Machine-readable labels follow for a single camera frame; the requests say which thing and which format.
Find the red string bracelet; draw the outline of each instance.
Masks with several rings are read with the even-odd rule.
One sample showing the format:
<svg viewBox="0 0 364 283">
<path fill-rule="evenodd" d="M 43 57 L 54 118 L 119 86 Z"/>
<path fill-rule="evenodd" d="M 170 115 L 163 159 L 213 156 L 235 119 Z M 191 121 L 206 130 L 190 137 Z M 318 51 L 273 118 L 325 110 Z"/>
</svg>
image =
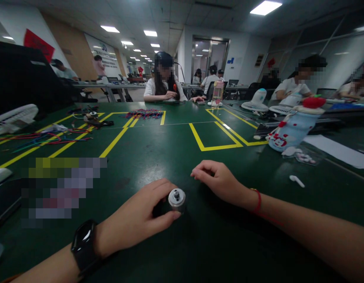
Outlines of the red string bracelet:
<svg viewBox="0 0 364 283">
<path fill-rule="evenodd" d="M 262 203 L 261 193 L 257 189 L 253 189 L 253 188 L 250 188 L 250 189 L 253 190 L 253 191 L 256 191 L 257 194 L 258 194 L 257 207 L 253 211 L 251 211 L 251 213 L 254 213 L 254 214 L 256 214 L 256 215 L 258 215 L 258 216 L 260 216 L 260 217 L 262 217 L 264 219 L 267 219 L 267 220 L 269 220 L 271 222 L 274 222 L 277 225 L 284 226 L 284 224 L 281 223 L 280 221 L 258 212 L 261 209 L 261 203 Z"/>
</svg>

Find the red banner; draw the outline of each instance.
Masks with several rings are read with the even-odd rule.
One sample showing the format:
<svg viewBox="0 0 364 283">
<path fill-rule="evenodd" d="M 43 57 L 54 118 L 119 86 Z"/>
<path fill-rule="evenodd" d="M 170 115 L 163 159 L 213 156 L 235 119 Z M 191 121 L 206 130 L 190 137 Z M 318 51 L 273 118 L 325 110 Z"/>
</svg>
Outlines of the red banner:
<svg viewBox="0 0 364 283">
<path fill-rule="evenodd" d="M 25 33 L 24 46 L 39 49 L 49 63 L 51 62 L 53 52 L 55 51 L 54 47 L 28 29 L 26 29 Z"/>
</svg>

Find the poster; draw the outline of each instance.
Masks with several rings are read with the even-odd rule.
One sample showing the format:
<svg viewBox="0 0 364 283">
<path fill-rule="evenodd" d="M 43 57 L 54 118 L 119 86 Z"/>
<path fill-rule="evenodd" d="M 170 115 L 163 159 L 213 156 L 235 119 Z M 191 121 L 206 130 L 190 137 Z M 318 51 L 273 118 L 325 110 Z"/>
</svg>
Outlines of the poster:
<svg viewBox="0 0 364 283">
<path fill-rule="evenodd" d="M 24 46 L 39 49 L 49 63 L 51 62 L 53 52 L 55 51 L 54 47 L 49 45 L 46 41 L 41 39 L 29 29 L 26 29 Z"/>
<path fill-rule="evenodd" d="M 85 34 L 86 41 L 92 51 L 93 57 L 99 55 L 102 57 L 102 64 L 105 65 L 105 73 L 107 77 L 119 77 L 120 69 L 116 58 L 114 48 L 102 41 Z"/>
</svg>

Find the pixelated blur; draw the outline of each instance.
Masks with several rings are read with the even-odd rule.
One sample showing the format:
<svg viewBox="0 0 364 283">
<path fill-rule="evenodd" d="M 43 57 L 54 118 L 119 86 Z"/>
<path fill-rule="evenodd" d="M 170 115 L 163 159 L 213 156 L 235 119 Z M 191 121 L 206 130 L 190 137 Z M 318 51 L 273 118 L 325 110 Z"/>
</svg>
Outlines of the pixelated blur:
<svg viewBox="0 0 364 283">
<path fill-rule="evenodd" d="M 22 227 L 43 228 L 46 219 L 71 219 L 93 179 L 107 168 L 106 158 L 36 158 L 22 189 Z"/>
</svg>

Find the water bottle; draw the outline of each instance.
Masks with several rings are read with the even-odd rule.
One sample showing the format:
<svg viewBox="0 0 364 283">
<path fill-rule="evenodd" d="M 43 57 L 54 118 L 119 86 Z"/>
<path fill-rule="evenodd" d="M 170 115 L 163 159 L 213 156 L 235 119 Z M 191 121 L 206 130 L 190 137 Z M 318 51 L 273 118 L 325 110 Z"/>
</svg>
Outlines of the water bottle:
<svg viewBox="0 0 364 283">
<path fill-rule="evenodd" d="M 280 152 L 299 145 L 325 112 L 320 108 L 325 102 L 323 98 L 309 97 L 302 106 L 294 107 L 279 126 L 268 134 L 268 145 Z"/>
<path fill-rule="evenodd" d="M 213 89 L 211 108 L 218 109 L 220 102 L 222 101 L 222 93 L 224 92 L 224 82 L 216 81 L 213 83 L 213 86 L 215 88 Z"/>
</svg>

